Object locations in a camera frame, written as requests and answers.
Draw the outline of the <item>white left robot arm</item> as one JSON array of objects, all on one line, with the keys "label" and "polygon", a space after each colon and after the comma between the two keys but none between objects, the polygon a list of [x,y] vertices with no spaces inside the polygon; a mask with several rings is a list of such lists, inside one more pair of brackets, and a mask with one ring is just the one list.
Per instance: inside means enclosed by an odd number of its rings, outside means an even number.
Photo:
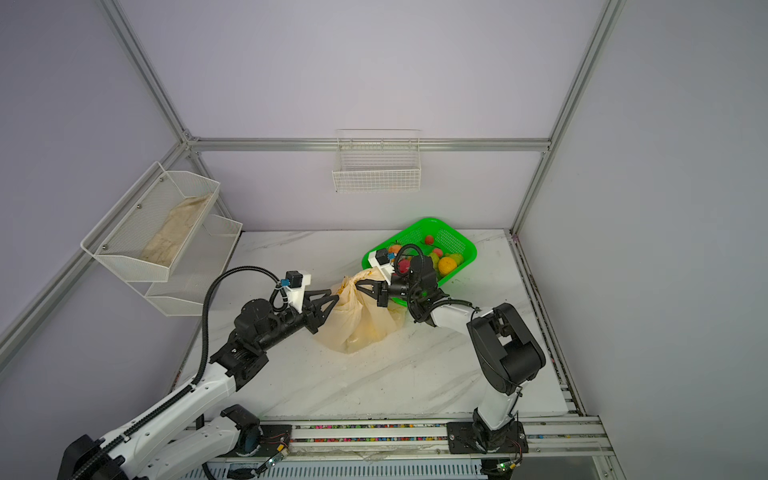
[{"label": "white left robot arm", "polygon": [[157,404],[98,439],[83,435],[64,451],[61,479],[167,479],[204,466],[219,455],[282,452],[288,436],[269,437],[256,415],[236,404],[211,421],[204,414],[247,385],[267,364],[267,352],[299,330],[312,334],[324,325],[339,297],[311,290],[298,271],[278,278],[260,268],[274,289],[269,298],[247,302],[226,343],[209,351],[201,333],[198,370]]}]

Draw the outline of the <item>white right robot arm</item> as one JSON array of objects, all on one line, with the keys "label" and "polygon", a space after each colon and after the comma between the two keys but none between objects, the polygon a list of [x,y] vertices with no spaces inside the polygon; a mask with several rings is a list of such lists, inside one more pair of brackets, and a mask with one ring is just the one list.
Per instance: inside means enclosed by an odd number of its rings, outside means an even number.
[{"label": "white right robot arm", "polygon": [[471,421],[447,425],[449,450],[512,453],[521,458],[528,447],[517,404],[547,360],[516,308],[503,303],[483,311],[450,297],[438,285],[432,258],[416,244],[395,252],[374,250],[368,263],[383,278],[356,281],[359,292],[375,299],[379,307],[400,299],[414,322],[465,334],[471,342],[487,388]]}]

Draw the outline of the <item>cream banana print plastic bag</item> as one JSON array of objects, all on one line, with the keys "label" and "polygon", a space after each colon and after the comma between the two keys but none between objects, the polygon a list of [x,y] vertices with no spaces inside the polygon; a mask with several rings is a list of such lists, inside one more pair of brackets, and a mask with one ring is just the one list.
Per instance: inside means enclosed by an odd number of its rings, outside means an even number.
[{"label": "cream banana print plastic bag", "polygon": [[352,354],[400,330],[406,320],[403,306],[390,301],[387,307],[379,307],[375,299],[356,289],[359,280],[383,279],[380,272],[367,269],[334,286],[339,301],[314,338],[330,350]]}]

